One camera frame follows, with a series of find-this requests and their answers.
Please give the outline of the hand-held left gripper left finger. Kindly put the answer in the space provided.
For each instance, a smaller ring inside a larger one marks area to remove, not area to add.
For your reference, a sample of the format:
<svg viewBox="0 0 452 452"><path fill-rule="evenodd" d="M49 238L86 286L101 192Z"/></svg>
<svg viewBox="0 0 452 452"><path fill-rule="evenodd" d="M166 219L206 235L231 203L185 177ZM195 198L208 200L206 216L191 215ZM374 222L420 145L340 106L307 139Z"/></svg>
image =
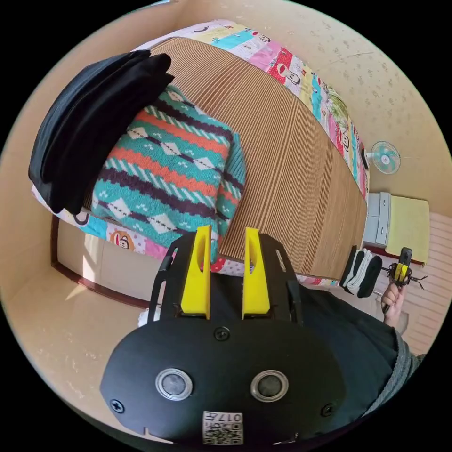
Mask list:
<svg viewBox="0 0 452 452"><path fill-rule="evenodd" d="M202 226L196 231L185 285L181 298L184 315L210 319L210 257L211 227Z"/></svg>

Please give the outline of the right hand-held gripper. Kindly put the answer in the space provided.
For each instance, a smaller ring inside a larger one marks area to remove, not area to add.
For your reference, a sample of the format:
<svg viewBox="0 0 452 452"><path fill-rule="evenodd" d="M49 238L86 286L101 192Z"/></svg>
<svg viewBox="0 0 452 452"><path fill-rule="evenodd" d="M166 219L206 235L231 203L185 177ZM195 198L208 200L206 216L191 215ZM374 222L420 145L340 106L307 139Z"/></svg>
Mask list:
<svg viewBox="0 0 452 452"><path fill-rule="evenodd" d="M422 285L422 281L428 278L427 275L423 277L413 276L412 270L409 265L400 262L392 263L388 268L382 267L382 271L384 271L387 277L391 281L393 281L399 288L409 285L410 282L415 282L419 284L419 286L423 290L424 287Z"/></svg>

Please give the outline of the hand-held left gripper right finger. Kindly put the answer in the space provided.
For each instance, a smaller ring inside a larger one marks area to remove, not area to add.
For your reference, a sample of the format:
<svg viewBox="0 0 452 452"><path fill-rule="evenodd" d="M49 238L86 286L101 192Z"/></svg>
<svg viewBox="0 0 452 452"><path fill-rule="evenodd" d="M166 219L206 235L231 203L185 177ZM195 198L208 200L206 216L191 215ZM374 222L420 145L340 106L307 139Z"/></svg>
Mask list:
<svg viewBox="0 0 452 452"><path fill-rule="evenodd" d="M269 310L270 298L259 232L248 227L245 229L242 318L267 315Z"/></svg>

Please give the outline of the person's right hand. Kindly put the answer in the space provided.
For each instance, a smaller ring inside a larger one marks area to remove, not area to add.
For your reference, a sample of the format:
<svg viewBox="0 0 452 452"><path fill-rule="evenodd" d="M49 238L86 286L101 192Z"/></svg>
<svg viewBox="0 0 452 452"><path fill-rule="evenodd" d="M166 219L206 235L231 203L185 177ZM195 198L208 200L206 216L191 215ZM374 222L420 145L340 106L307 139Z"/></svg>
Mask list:
<svg viewBox="0 0 452 452"><path fill-rule="evenodd" d="M404 297L407 286L398 287L394 282L391 282L381 297L381 308L383 311L383 322L396 328L399 323L399 318L402 312Z"/></svg>

